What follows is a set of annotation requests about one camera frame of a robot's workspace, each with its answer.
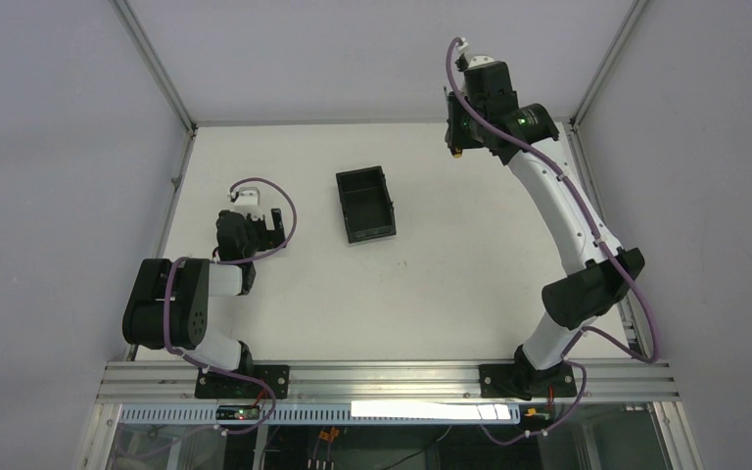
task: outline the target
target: red wire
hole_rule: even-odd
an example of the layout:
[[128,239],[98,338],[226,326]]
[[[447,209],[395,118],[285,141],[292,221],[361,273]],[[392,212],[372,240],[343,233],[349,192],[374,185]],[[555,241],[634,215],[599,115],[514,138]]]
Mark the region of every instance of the red wire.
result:
[[546,403],[546,408],[549,410],[549,414],[554,414],[555,407],[555,388],[549,385],[549,400]]
[[261,390],[258,394],[258,397],[255,399],[255,402],[252,403],[252,406],[255,406],[260,401],[260,398],[263,397],[263,401],[266,402],[266,390]]

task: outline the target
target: white cable clip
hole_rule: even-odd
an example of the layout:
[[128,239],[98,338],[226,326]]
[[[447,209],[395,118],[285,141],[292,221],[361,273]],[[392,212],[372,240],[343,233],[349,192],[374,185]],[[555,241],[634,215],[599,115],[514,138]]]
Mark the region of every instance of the white cable clip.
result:
[[462,44],[456,46],[456,52],[459,53],[459,55],[465,54],[465,51],[468,50],[468,41],[464,37],[459,38],[460,41],[462,41]]
[[569,173],[569,169],[568,169],[568,168],[563,168],[563,171],[561,171],[560,173],[558,173],[558,175],[557,175],[557,180],[558,180],[559,182],[560,182],[560,181],[563,181],[563,178],[568,178],[568,177],[569,177],[569,174],[570,174],[570,173]]

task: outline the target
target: ventilated metal strip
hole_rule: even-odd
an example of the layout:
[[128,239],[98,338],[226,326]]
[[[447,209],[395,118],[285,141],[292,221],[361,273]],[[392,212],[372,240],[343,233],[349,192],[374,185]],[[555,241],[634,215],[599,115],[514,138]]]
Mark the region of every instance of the ventilated metal strip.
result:
[[[506,403],[511,419],[430,419],[430,418],[386,418],[351,416],[349,404],[286,404],[280,403],[272,416],[266,420],[269,425],[430,425],[430,424],[518,424],[520,407],[517,403]],[[126,424],[253,424],[249,420],[217,420],[217,404],[130,404],[122,409],[119,421]]]

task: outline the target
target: vertical metal post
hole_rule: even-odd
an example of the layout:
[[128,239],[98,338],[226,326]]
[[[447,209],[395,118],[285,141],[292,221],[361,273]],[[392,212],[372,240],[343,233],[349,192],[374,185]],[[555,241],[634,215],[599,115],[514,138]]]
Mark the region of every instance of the vertical metal post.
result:
[[269,426],[258,427],[255,440],[255,458],[252,461],[252,470],[261,470],[263,467],[263,451],[266,448],[266,440],[269,439]]
[[609,75],[612,73],[616,62],[624,52],[628,41],[633,35],[633,31],[635,31],[635,27],[638,25],[641,16],[644,14],[650,3],[650,0],[635,0],[630,7],[630,10],[627,12],[627,15],[624,17],[624,20],[621,22],[621,26],[618,28],[618,32],[613,38],[609,49],[607,49],[606,55],[587,87],[587,92],[584,93],[584,98],[581,100],[581,104],[579,104],[578,108],[575,109],[575,112],[572,113],[570,122],[575,130],[577,130],[577,127],[581,125],[584,118],[587,116],[587,112],[592,106],[592,102],[598,96],[598,93],[601,91],[601,88],[603,88],[607,78],[609,78]]
[[654,402],[653,414],[673,470],[704,470],[682,403]]
[[191,119],[191,116],[189,116],[189,112],[183,104],[183,100],[180,99],[180,94],[177,93],[174,83],[165,71],[163,62],[160,61],[160,57],[158,57],[154,46],[148,39],[148,35],[145,33],[142,24],[137,19],[136,14],[134,14],[133,8],[131,8],[131,5],[127,0],[111,0],[111,4],[114,5],[117,10],[122,25],[125,26],[125,29],[131,36],[131,40],[134,41],[134,45],[137,47],[140,57],[142,57],[143,62],[154,77],[157,86],[160,87],[160,91],[163,92],[168,103],[171,105],[171,108],[177,114],[177,117],[180,118],[180,121],[183,123],[186,130],[192,131],[196,127],[195,123]]
[[122,405],[119,403],[94,405],[87,432],[79,448],[77,469],[104,470],[108,466],[121,411]]

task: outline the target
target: black joint housing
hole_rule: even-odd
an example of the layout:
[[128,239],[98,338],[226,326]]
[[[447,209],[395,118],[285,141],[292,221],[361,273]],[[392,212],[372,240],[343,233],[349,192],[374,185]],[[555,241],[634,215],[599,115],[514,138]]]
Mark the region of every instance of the black joint housing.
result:
[[[165,347],[164,297],[171,261],[144,259],[122,317],[122,336],[130,345]],[[168,311],[171,344],[193,350],[203,341],[209,302],[209,260],[190,258],[177,268]]]
[[[489,62],[463,72],[465,98],[492,126],[527,144],[560,135],[549,112],[540,104],[520,108],[505,62]],[[486,147],[504,165],[522,149],[484,128],[462,108],[453,92],[447,95],[446,144],[453,155]]]
[[[638,248],[620,250],[615,258],[632,279],[644,268],[644,256]],[[552,320],[572,331],[587,319],[606,313],[629,289],[615,266],[606,259],[545,286],[541,297]]]

